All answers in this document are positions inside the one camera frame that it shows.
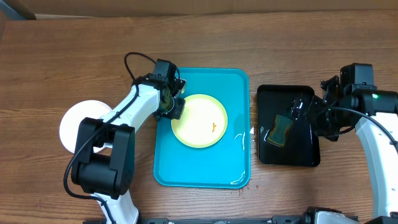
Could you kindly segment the white plate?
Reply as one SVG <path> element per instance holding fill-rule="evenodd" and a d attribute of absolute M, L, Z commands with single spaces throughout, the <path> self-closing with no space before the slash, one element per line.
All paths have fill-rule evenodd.
<path fill-rule="evenodd" d="M 78 128 L 83 119 L 98 119 L 111 110 L 107 104 L 97 100 L 86 100 L 72 106 L 63 116 L 59 128 L 60 140 L 65 149 L 75 152 Z"/>

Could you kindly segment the green yellow sponge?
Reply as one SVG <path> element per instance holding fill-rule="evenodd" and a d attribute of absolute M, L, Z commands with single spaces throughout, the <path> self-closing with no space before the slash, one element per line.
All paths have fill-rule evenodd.
<path fill-rule="evenodd" d="M 289 117 L 278 114 L 275 117 L 274 125 L 268 134 L 267 142 L 279 147 L 284 147 L 292 125 L 293 121 Z"/>

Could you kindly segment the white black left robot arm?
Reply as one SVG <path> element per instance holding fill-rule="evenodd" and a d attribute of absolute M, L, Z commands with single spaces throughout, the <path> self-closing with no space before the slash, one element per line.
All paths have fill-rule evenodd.
<path fill-rule="evenodd" d="M 133 81 L 129 94 L 108 114 L 84 118 L 63 177 L 67 194 L 96 200 L 105 223 L 137 223 L 139 211 L 129 193 L 136 131 L 152 114 L 179 119 L 185 104 L 179 95 L 185 86 L 186 81 L 175 76 L 147 74 Z"/>

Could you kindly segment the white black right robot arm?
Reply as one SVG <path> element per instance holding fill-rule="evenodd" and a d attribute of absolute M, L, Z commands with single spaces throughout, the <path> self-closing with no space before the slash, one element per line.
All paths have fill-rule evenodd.
<path fill-rule="evenodd" d="M 372 75 L 341 74 L 321 82 L 323 98 L 294 101 L 314 134 L 330 141 L 355 130 L 364 149 L 373 191 L 371 223 L 397 222 L 397 93 L 378 90 Z"/>

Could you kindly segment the light green plate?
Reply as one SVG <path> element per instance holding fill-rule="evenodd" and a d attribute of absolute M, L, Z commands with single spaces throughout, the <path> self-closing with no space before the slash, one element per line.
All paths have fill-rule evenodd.
<path fill-rule="evenodd" d="M 190 95 L 180 119 L 171 121 L 175 137 L 184 145 L 205 148 L 217 143 L 226 132 L 228 115 L 224 106 L 212 96 Z"/>

